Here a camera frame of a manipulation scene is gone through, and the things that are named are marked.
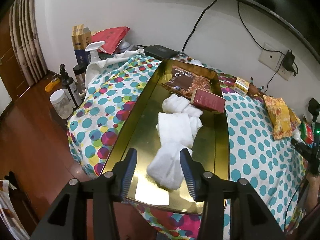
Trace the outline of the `right hand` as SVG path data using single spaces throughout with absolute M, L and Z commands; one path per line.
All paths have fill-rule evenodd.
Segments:
M 309 182 L 308 194 L 305 201 L 306 213 L 310 213 L 318 204 L 319 176 L 308 173 L 306 178 Z

